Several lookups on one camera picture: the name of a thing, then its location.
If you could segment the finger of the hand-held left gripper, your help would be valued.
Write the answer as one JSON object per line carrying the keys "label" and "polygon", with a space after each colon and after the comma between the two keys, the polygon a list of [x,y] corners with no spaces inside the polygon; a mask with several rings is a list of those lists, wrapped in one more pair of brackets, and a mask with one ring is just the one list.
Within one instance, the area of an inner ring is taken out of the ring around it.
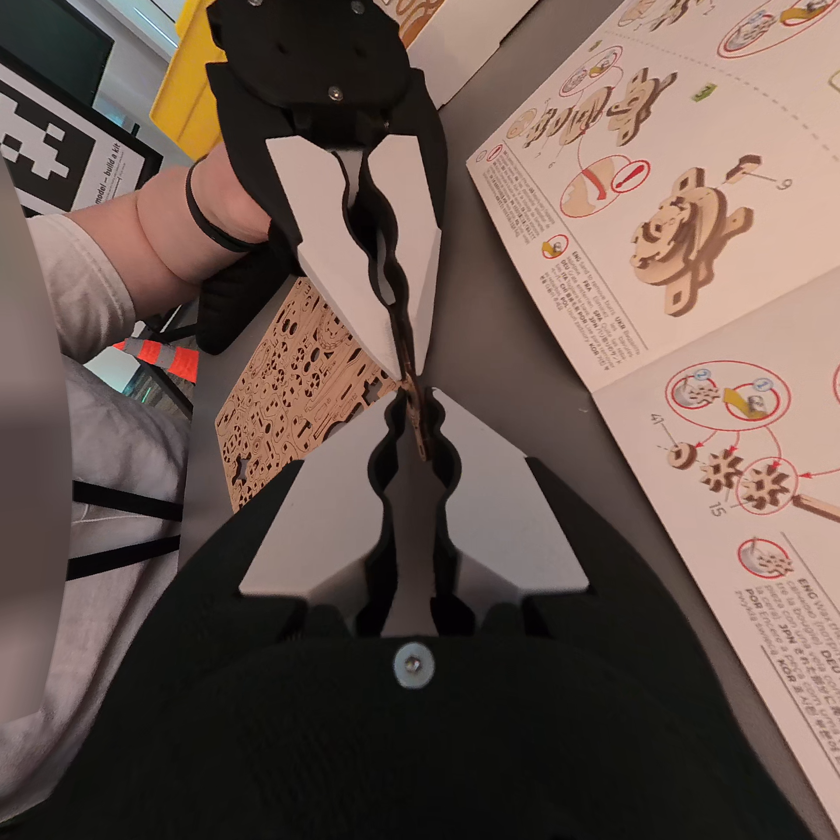
{"label": "finger of the hand-held left gripper", "polygon": [[379,318],[358,328],[367,352],[393,377],[424,369],[442,231],[418,138],[388,134],[364,153],[358,209],[372,223],[369,276]]}
{"label": "finger of the hand-held left gripper", "polygon": [[340,159],[297,135],[268,139],[266,147],[301,235],[301,268],[361,348],[400,381],[390,315],[373,290],[371,260],[347,224]]}

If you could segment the black monitor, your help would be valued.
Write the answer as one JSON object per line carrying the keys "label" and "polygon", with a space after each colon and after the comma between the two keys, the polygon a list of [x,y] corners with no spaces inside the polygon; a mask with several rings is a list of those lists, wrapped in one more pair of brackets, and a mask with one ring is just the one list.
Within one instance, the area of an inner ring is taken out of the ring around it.
{"label": "black monitor", "polygon": [[1,46],[92,106],[113,38],[65,1],[1,1]]}

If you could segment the laser-cut wooden parts sheet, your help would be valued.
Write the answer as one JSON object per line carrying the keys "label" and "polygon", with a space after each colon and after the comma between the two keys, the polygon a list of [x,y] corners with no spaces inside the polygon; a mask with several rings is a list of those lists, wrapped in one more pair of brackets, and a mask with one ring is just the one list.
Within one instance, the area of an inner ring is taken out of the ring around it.
{"label": "laser-cut wooden parts sheet", "polygon": [[397,386],[298,279],[215,421],[233,511]]}

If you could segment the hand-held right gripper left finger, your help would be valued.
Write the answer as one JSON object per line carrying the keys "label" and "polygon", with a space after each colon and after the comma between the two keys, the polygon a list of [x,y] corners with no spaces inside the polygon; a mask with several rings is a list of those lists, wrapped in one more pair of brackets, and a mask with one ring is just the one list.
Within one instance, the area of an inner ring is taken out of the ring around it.
{"label": "hand-held right gripper left finger", "polygon": [[397,587],[386,490],[398,470],[403,392],[385,395],[300,464],[239,585],[250,606],[334,609],[352,635],[380,637]]}

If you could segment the wooden link part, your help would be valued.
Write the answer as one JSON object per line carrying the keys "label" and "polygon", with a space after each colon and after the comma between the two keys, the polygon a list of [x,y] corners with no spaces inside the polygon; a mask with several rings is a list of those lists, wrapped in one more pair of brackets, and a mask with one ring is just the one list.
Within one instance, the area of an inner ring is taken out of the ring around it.
{"label": "wooden link part", "polygon": [[405,307],[394,303],[389,312],[402,374],[401,387],[406,394],[406,416],[414,431],[418,454],[423,462],[428,462],[434,452],[427,427],[425,396],[418,381],[412,325]]}

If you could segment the paper instruction booklet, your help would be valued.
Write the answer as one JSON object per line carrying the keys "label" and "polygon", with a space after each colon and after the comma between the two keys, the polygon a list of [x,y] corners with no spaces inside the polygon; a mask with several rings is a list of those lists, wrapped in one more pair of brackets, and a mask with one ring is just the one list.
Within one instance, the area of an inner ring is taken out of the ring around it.
{"label": "paper instruction booklet", "polygon": [[839,11],[624,2],[468,159],[838,830]]}

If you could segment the yellow plastic bin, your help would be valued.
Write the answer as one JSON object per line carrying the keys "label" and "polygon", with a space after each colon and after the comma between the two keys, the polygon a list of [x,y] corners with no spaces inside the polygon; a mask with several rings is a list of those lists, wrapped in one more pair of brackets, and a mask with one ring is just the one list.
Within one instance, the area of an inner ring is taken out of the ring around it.
{"label": "yellow plastic bin", "polygon": [[150,111],[152,123],[192,161],[222,139],[206,66],[225,62],[207,18],[210,1],[187,1],[175,23],[179,44]]}

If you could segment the white cardboard box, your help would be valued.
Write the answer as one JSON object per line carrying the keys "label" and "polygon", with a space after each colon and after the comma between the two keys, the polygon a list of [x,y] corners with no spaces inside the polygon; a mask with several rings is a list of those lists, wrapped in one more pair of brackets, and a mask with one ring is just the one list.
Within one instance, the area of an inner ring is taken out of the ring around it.
{"label": "white cardboard box", "polygon": [[499,49],[535,1],[384,1],[412,67],[442,108]]}

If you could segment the person's white shirt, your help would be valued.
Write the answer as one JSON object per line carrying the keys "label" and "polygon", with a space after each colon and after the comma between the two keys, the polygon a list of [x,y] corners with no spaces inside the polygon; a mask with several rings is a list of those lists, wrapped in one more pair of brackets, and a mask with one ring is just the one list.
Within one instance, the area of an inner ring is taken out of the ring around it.
{"label": "person's white shirt", "polygon": [[[64,359],[74,479],[183,498],[188,425],[116,393]],[[141,624],[175,576],[177,553],[66,584],[45,694],[1,728],[2,820],[43,801],[76,756]]]}

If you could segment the person's left hand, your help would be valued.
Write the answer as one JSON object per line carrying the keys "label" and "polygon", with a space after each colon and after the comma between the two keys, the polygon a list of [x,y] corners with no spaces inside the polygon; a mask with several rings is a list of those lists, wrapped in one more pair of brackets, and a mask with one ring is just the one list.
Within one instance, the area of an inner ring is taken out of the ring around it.
{"label": "person's left hand", "polygon": [[270,216],[240,184],[224,142],[194,166],[192,194],[206,220],[228,237],[251,245],[268,241]]}

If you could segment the framed black-white marker sign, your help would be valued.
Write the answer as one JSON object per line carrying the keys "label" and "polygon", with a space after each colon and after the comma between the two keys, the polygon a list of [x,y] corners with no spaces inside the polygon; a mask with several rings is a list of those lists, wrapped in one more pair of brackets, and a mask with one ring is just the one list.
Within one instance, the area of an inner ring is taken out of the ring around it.
{"label": "framed black-white marker sign", "polygon": [[132,193],[162,156],[1,49],[1,152],[24,214],[69,213]]}

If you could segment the person's left forearm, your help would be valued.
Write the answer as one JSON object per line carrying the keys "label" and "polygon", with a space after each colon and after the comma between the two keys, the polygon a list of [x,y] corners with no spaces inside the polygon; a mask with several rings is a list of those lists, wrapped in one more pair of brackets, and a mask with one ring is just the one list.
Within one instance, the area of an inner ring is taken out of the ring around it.
{"label": "person's left forearm", "polygon": [[89,362],[137,321],[195,299],[206,278],[239,259],[193,222],[187,173],[174,166],[139,191],[27,219],[63,355]]}

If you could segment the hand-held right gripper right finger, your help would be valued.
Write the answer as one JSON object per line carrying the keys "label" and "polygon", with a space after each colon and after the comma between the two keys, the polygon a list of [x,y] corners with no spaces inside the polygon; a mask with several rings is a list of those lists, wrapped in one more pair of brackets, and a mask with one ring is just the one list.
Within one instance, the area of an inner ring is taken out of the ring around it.
{"label": "hand-held right gripper right finger", "polygon": [[426,391],[436,512],[434,595],[440,636],[468,636],[502,603],[585,592],[587,576],[527,456],[438,388]]}

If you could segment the black elastic wristband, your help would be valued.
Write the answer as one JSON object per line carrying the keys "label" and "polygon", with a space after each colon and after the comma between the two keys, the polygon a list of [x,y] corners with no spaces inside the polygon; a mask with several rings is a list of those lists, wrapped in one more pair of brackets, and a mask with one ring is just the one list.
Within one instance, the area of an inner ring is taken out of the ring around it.
{"label": "black elastic wristband", "polygon": [[186,179],[185,179],[185,199],[187,204],[187,209],[192,217],[193,222],[195,225],[200,229],[200,231],[209,238],[212,242],[216,245],[220,246],[221,248],[229,251],[231,253],[236,254],[244,254],[248,253],[251,250],[254,250],[259,245],[251,245],[248,243],[240,242],[234,238],[228,237],[223,231],[216,228],[212,224],[210,224],[201,211],[198,209],[196,201],[193,197],[192,191],[192,174],[194,166],[202,161],[206,155],[202,158],[199,158],[189,169]]}

